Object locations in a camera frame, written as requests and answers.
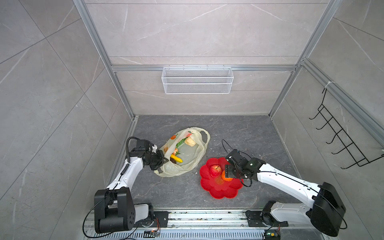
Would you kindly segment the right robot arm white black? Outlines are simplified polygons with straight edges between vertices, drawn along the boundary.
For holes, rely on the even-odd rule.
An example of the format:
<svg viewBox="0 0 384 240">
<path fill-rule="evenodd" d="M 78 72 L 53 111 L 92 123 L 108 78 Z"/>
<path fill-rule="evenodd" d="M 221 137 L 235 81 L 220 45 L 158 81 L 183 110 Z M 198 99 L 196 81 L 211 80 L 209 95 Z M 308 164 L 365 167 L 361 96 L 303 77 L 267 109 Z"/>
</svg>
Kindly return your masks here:
<svg viewBox="0 0 384 240">
<path fill-rule="evenodd" d="M 340 230 L 347 229 L 344 220 L 346 207 L 333 185 L 307 182 L 258 158 L 247 160 L 239 150 L 232 150 L 225 159 L 228 162 L 225 167 L 227 178 L 264 183 L 299 200 L 298 204 L 269 201 L 258 217 L 263 225 L 281 227 L 289 222 L 311 224 L 330 237 L 337 237 Z"/>
</svg>

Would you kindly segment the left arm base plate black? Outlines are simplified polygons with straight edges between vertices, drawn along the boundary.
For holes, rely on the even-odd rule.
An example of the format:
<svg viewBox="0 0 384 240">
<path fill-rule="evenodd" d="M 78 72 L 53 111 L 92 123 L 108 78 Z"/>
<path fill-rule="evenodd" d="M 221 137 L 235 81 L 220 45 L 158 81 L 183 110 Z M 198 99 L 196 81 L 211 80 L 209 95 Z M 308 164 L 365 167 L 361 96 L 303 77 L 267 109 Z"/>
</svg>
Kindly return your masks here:
<svg viewBox="0 0 384 240">
<path fill-rule="evenodd" d="M 168 226 L 170 212 L 155 211 L 151 217 L 145 220 L 140 220 L 135 223 L 134 227 L 139 228 L 166 228 Z"/>
</svg>

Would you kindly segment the yellow plastic bag fruit print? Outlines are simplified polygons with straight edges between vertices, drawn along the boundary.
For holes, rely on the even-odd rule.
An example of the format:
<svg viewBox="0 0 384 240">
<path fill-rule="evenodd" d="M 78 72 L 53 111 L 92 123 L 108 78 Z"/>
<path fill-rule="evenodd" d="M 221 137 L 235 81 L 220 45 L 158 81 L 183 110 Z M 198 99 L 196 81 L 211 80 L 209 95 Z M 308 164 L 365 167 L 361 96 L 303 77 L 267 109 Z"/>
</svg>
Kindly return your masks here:
<svg viewBox="0 0 384 240">
<path fill-rule="evenodd" d="M 188 138 L 189 136 L 191 136 L 197 144 L 194 147 L 190 147 L 184 143 L 176 149 L 176 144 L 183 138 Z M 177 132 L 160 148 L 164 153 L 164 157 L 168 159 L 168 161 L 161 166 L 164 172 L 157 174 L 157 172 L 154 171 L 154 173 L 162 178 L 171 178 L 193 170 L 206 154 L 210 139 L 210 134 L 205 129 L 198 127 L 191 127 Z M 172 154 L 181 158 L 183 162 L 172 163 L 170 161 Z"/>
</svg>

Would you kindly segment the red flower shaped plate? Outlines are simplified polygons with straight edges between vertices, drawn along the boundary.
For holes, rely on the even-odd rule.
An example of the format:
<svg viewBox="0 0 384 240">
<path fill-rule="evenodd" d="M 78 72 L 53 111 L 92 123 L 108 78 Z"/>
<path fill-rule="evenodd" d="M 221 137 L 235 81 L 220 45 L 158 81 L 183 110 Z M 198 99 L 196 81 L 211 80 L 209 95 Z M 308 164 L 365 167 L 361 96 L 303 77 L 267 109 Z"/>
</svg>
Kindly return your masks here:
<svg viewBox="0 0 384 240">
<path fill-rule="evenodd" d="M 209 168 L 212 165 L 220 165 L 223 171 L 229 163 L 225 158 L 210 158 L 205 165 L 200 168 L 201 187 L 210 193 L 214 199 L 233 199 L 238 195 L 239 190 L 243 187 L 243 182 L 239 179 L 233 179 L 231 182 L 222 180 L 222 177 L 212 178 Z"/>
</svg>

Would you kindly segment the aluminium mounting rail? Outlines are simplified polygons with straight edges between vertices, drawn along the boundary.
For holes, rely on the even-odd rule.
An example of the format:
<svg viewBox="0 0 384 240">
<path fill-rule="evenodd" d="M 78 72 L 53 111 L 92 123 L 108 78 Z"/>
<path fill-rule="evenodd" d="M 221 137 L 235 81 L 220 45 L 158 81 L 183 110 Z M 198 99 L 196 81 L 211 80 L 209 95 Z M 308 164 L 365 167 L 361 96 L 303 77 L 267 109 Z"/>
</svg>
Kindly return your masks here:
<svg viewBox="0 0 384 240">
<path fill-rule="evenodd" d="M 94 215 L 87 217 L 83 240 L 328 240 L 314 227 L 288 223 L 288 227 L 249 227 L 247 210 L 160 210 L 170 212 L 166 228 L 133 227 L 98 238 Z"/>
</svg>

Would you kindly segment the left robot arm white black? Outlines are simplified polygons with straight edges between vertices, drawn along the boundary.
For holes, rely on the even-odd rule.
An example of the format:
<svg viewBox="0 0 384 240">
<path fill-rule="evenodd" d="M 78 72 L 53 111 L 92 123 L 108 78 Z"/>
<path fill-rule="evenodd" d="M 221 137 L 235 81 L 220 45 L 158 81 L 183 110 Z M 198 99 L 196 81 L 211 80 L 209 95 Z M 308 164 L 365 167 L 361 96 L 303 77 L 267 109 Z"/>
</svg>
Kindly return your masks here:
<svg viewBox="0 0 384 240">
<path fill-rule="evenodd" d="M 123 167 L 113 182 L 95 193 L 90 212 L 94 213 L 98 238 L 129 231 L 135 226 L 150 227 L 154 224 L 152 204 L 134 204 L 131 188 L 144 166 L 157 168 L 164 161 L 161 150 L 130 152 L 126 155 Z"/>
</svg>

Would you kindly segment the red pink fake apple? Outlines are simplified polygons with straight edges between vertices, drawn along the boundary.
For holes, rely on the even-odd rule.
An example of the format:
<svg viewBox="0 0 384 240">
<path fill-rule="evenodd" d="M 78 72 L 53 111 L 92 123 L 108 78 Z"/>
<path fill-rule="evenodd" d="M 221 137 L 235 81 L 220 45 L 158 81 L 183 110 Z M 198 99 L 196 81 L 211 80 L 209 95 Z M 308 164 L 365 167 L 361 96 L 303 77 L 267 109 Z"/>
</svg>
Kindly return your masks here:
<svg viewBox="0 0 384 240">
<path fill-rule="evenodd" d="M 217 178 L 217 177 L 221 176 L 222 171 L 223 170 L 222 170 L 220 165 L 212 165 L 209 168 L 209 173 L 210 173 L 212 178 Z"/>
</svg>

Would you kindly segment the orange fake fruit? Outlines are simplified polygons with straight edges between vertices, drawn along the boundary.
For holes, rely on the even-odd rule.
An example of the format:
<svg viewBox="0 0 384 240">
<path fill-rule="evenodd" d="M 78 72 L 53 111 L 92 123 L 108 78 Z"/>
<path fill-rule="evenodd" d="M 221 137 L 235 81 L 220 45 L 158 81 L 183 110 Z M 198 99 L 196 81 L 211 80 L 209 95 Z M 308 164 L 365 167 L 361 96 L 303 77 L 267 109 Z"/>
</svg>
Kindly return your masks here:
<svg viewBox="0 0 384 240">
<path fill-rule="evenodd" d="M 229 178 L 226 176 L 226 171 L 222 171 L 221 177 L 222 177 L 222 180 L 226 182 L 231 182 L 233 180 L 233 178 Z"/>
</svg>

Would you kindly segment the green fake grapes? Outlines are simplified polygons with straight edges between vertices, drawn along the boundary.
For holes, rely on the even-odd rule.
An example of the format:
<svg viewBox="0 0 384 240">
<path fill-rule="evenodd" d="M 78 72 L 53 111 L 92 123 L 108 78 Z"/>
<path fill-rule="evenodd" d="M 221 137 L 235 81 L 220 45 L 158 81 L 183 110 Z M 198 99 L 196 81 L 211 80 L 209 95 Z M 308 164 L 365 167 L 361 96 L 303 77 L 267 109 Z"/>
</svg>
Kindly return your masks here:
<svg viewBox="0 0 384 240">
<path fill-rule="evenodd" d="M 185 143 L 185 140 L 187 138 L 183 138 L 182 140 L 180 140 L 177 144 L 176 144 L 176 149 L 178 149 L 181 145 L 183 145 Z"/>
</svg>

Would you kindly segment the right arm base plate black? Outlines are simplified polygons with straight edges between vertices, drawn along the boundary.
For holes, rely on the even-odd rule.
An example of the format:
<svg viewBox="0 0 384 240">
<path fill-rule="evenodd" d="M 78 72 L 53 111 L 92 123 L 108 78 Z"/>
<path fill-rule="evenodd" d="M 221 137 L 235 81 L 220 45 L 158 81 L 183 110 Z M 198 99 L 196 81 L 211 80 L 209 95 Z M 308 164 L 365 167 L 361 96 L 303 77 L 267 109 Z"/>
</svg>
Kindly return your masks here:
<svg viewBox="0 0 384 240">
<path fill-rule="evenodd" d="M 287 221 L 279 222 L 270 213 L 263 211 L 245 212 L 249 227 L 288 227 Z"/>
</svg>

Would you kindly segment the yellow fake banana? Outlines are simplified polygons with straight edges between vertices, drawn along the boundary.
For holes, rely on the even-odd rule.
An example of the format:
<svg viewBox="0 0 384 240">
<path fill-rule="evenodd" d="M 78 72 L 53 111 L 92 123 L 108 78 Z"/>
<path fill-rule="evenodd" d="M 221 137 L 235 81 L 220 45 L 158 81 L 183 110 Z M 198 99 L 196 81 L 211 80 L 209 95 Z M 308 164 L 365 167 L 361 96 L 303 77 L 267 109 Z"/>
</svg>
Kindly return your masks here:
<svg viewBox="0 0 384 240">
<path fill-rule="evenodd" d="M 176 164 L 176 163 L 182 163 L 183 162 L 183 160 L 181 159 L 181 158 L 179 158 L 179 157 L 177 157 L 177 156 L 175 156 L 175 155 L 171 155 L 170 156 L 170 161 L 172 162 L 172 163 L 174 163 L 174 164 Z"/>
</svg>

